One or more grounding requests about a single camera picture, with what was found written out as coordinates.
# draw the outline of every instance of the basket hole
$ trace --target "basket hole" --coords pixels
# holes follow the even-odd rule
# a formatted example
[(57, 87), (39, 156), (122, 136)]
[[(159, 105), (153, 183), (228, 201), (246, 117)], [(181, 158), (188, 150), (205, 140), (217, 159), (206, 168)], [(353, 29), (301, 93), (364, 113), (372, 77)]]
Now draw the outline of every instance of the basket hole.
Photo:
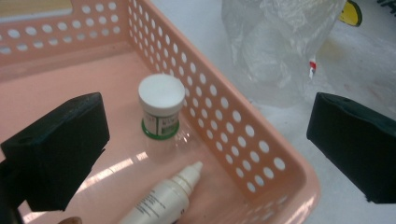
[(275, 164), (275, 167), (276, 167), (278, 170), (283, 171), (283, 170), (285, 170), (285, 168), (286, 168), (285, 162), (283, 162), (282, 159), (280, 159), (280, 158), (278, 158), (278, 157), (276, 157), (276, 158), (274, 159), (274, 164)]
[(229, 106), (228, 100), (227, 100), (225, 97), (221, 97), (221, 106), (222, 106), (224, 109), (227, 109), (228, 106)]
[(195, 74), (197, 71), (197, 68), (195, 67), (195, 63), (190, 64), (190, 70)]
[(207, 112), (205, 109), (202, 109), (201, 114), (204, 117), (204, 119), (207, 119)]
[(187, 89), (187, 88), (184, 88), (184, 90), (185, 90), (185, 92), (186, 92), (186, 96), (187, 96), (187, 97), (190, 97), (190, 90)]
[(260, 161), (259, 154), (257, 154), (255, 151), (250, 152), (250, 158), (256, 163)]
[(85, 39), (85, 35), (84, 34), (78, 34), (77, 35), (77, 40), (84, 40)]
[(217, 148), (219, 151), (222, 151), (222, 150), (223, 150), (222, 145), (221, 145), (220, 142), (216, 142), (216, 148)]
[(95, 22), (93, 21), (92, 18), (88, 18), (87, 20), (85, 20), (85, 24), (87, 24), (87, 26), (93, 26), (95, 24)]
[(164, 49), (164, 50), (163, 50), (163, 55), (165, 56), (165, 58), (168, 58), (168, 57), (169, 57), (168, 49)]
[(55, 37), (50, 38), (50, 39), (49, 39), (49, 44), (52, 45), (52, 46), (58, 45), (58, 39), (55, 38)]
[(239, 123), (239, 122), (241, 122), (241, 119), (242, 119), (241, 114), (239, 114), (239, 112), (235, 110), (233, 112), (233, 120), (235, 120), (236, 122)]
[(149, 28), (146, 25), (145, 25), (145, 33), (146, 33), (146, 35), (149, 34)]
[(66, 25), (66, 23), (61, 21), (61, 22), (58, 23), (58, 28), (61, 31), (66, 31), (67, 30), (67, 25)]
[(212, 126), (212, 129), (215, 131), (218, 129), (218, 124), (214, 120), (210, 121), (210, 125)]
[(193, 117), (195, 117), (195, 110), (192, 109), (192, 108), (190, 108), (190, 114), (191, 114)]
[(108, 29), (103, 29), (102, 35), (104, 35), (104, 36), (110, 35), (110, 31)]
[(91, 31), (90, 32), (90, 37), (91, 38), (96, 38), (96, 37), (98, 37), (98, 33), (96, 31)]
[(163, 61), (163, 69), (167, 69), (168, 68), (168, 64), (166, 63), (166, 61)]
[(256, 187), (254, 187), (254, 185), (252, 183), (250, 183), (250, 182), (247, 183), (247, 188), (252, 193), (256, 192)]
[(227, 122), (227, 124), (225, 125), (225, 127), (227, 128), (227, 131), (229, 133), (233, 133), (233, 125), (230, 122)]
[(26, 34), (28, 34), (28, 35), (37, 35), (37, 30), (35, 29), (35, 27), (28, 26), (28, 27), (26, 27), (25, 31), (26, 31)]
[(192, 78), (191, 77), (187, 77), (187, 83), (192, 86)]
[(233, 158), (230, 155), (226, 155), (225, 159), (227, 160), (228, 163), (233, 164)]
[(163, 36), (163, 28), (161, 26), (158, 27), (158, 35)]
[(237, 147), (232, 146), (232, 147), (231, 147), (231, 152), (235, 155), (235, 157), (238, 157), (238, 156), (239, 156), (239, 150), (238, 150)]
[(206, 76), (204, 74), (201, 73), (199, 75), (199, 79), (200, 79), (202, 84), (204, 84), (204, 85), (206, 84)]
[(244, 166), (245, 170), (250, 171), (251, 170), (251, 165), (250, 162), (248, 161), (243, 161), (242, 165)]
[(102, 25), (105, 25), (107, 23), (107, 19), (104, 16), (99, 17), (99, 23), (101, 23)]
[(165, 36), (165, 42), (166, 42), (167, 45), (171, 44), (171, 38), (169, 38), (169, 35)]
[(236, 174), (239, 176), (239, 177), (244, 177), (244, 172), (242, 171), (242, 169), (241, 168), (236, 168)]
[(246, 147), (247, 146), (247, 141), (242, 136), (238, 136), (238, 143), (239, 143), (239, 146), (241, 146), (241, 147)]
[(73, 27), (76, 28), (76, 29), (81, 28), (81, 22), (79, 22), (79, 21), (73, 21), (73, 22), (72, 22), (72, 25), (73, 25)]
[(113, 28), (113, 33), (114, 33), (114, 34), (117, 35), (117, 34), (119, 34), (120, 32), (121, 32), (121, 29), (120, 29), (119, 26), (116, 26), (116, 27)]
[(264, 172), (264, 175), (267, 176), (269, 179), (272, 179), (275, 176), (274, 172), (268, 167), (265, 167), (262, 171)]
[(44, 44), (43, 44), (43, 42), (37, 40), (37, 41), (33, 42), (33, 46), (37, 49), (42, 49), (44, 47)]
[(228, 136), (227, 136), (227, 134), (221, 133), (220, 137), (221, 137), (221, 140), (222, 140), (224, 143), (228, 143)]
[(117, 15), (112, 15), (112, 16), (110, 17), (110, 19), (111, 19), (112, 22), (117, 22), (117, 21), (119, 21), (119, 16), (117, 16)]
[(221, 111), (216, 110), (215, 114), (216, 114), (216, 118), (217, 118), (218, 120), (222, 120), (222, 113), (221, 113)]
[(21, 37), (20, 32), (17, 30), (14, 30), (14, 29), (8, 30), (8, 35), (9, 35), (9, 37), (14, 38), (14, 39)]
[(199, 106), (198, 100), (197, 100), (196, 98), (193, 98), (193, 99), (192, 99), (192, 104), (193, 104), (195, 107), (198, 107), (198, 106)]
[(182, 66), (178, 68), (178, 72), (180, 73), (181, 76), (184, 76), (184, 68)]
[(11, 52), (11, 48), (9, 47), (0, 47), (0, 53), (2, 54), (10, 54)]
[(82, 6), (82, 12), (85, 14), (90, 14), (91, 13), (91, 8), (89, 6)]
[(169, 75), (171, 75), (172, 77), (175, 76), (175, 72), (172, 70), (172, 68), (169, 69)]
[(171, 63), (174, 67), (176, 66), (176, 59), (174, 57), (171, 58)]
[(64, 37), (64, 43), (71, 43), (73, 41), (72, 37), (70, 35), (67, 35)]
[(207, 131), (206, 131), (206, 135), (207, 135), (208, 138), (213, 139), (213, 133), (212, 133), (212, 131), (207, 130)]
[(161, 41), (157, 41), (157, 48), (158, 49), (162, 49), (163, 45), (161, 44)]
[(116, 10), (117, 9), (117, 4), (115, 2), (109, 2), (108, 3), (108, 8), (110, 10)]
[(211, 108), (211, 107), (212, 107), (212, 101), (211, 101), (209, 98), (206, 98), (206, 99), (205, 99), (205, 104), (206, 104), (206, 106), (207, 106), (208, 108)]
[(255, 175), (254, 180), (256, 181), (256, 184), (260, 187), (264, 186), (264, 180), (262, 179), (261, 176)]
[(186, 56), (186, 54), (185, 54), (184, 52), (181, 53), (181, 61), (182, 61), (183, 63), (186, 63), (186, 62), (187, 62), (187, 56)]
[(175, 52), (175, 53), (178, 53), (178, 46), (177, 46), (177, 44), (174, 44), (174, 52)]
[(259, 148), (263, 153), (268, 153), (270, 151), (270, 147), (265, 141), (259, 142)]
[(198, 119), (198, 125), (199, 125), (201, 128), (204, 128), (204, 121), (203, 121), (202, 119)]
[(43, 25), (42, 29), (47, 34), (52, 33), (52, 27), (50, 25), (48, 25), (48, 24)]
[(247, 136), (253, 137), (254, 136), (254, 129), (250, 125), (245, 127), (245, 131), (247, 132)]
[(145, 19), (146, 21), (149, 21), (149, 14), (147, 12), (145, 13)]
[(155, 29), (155, 27), (156, 27), (155, 20), (151, 20), (151, 27), (152, 27), (153, 29)]
[(200, 87), (195, 88), (195, 92), (197, 93), (198, 96), (202, 96), (202, 90)]
[(95, 8), (96, 8), (96, 11), (98, 11), (98, 12), (103, 12), (105, 10), (105, 7), (100, 3), (96, 4)]
[(216, 89), (216, 87), (214, 85), (210, 85), (210, 93), (213, 96), (216, 96), (218, 94), (218, 90)]

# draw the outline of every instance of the clear plastic bag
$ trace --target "clear plastic bag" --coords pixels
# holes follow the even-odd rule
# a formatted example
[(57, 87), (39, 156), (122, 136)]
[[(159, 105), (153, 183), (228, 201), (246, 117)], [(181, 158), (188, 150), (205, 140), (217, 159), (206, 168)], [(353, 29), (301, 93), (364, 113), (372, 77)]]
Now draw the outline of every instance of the clear plastic bag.
[(310, 62), (315, 61), (345, 2), (223, 0), (222, 19), (233, 62), (245, 74), (237, 82), (248, 90), (247, 97), (265, 99), (277, 94), (277, 102), (265, 103), (299, 102), (310, 80)]

